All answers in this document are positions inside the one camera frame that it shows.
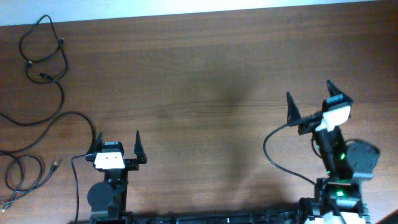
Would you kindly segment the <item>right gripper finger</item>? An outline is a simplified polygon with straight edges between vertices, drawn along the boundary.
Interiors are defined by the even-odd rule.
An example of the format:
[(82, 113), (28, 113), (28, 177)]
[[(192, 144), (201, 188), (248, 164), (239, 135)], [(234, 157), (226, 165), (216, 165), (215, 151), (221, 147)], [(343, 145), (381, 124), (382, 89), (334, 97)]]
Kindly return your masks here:
[(338, 89), (331, 80), (326, 81), (326, 87), (327, 87), (330, 97), (343, 95), (343, 92), (340, 89)]
[(299, 109), (297, 108), (294, 99), (289, 92), (286, 93), (287, 99), (287, 125), (296, 126), (301, 121), (301, 115)]

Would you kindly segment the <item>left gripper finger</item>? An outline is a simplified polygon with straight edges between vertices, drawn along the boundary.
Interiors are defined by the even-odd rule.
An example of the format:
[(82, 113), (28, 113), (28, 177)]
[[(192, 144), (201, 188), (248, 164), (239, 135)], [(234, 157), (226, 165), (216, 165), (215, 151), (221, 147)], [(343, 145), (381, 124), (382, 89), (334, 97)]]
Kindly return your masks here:
[(136, 131), (136, 141), (134, 144), (134, 153), (139, 164), (147, 163), (147, 156), (144, 152), (144, 148), (141, 142), (140, 132)]
[(91, 143), (91, 145), (86, 153), (87, 154), (95, 154), (97, 152), (100, 152), (102, 150), (102, 143), (103, 143), (103, 133), (99, 132), (98, 136)]

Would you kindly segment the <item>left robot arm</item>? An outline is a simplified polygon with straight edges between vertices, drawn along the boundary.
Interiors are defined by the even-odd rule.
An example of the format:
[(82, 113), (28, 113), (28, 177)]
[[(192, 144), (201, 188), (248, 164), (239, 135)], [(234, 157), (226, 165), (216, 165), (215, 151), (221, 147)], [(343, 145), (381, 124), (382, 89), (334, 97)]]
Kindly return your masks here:
[(90, 223), (134, 223), (133, 213), (126, 210), (128, 173), (138, 171), (141, 164), (147, 163), (139, 131), (136, 132), (134, 154), (135, 158), (125, 159), (122, 142), (105, 142), (102, 133), (91, 144), (86, 161), (104, 174), (104, 180), (94, 184), (88, 191)]

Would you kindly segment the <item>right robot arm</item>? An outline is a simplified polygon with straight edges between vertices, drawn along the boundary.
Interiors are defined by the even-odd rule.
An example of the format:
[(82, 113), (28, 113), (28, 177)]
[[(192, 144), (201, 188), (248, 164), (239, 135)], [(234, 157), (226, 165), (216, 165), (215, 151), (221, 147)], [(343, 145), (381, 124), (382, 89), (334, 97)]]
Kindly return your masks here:
[(287, 125), (298, 127), (300, 135), (312, 134), (327, 174), (317, 179), (314, 197), (299, 200), (294, 223), (369, 223), (361, 184), (372, 179), (381, 152), (369, 142), (343, 137), (340, 125), (350, 119), (353, 100), (331, 81), (326, 85), (329, 98), (307, 117), (286, 94)]

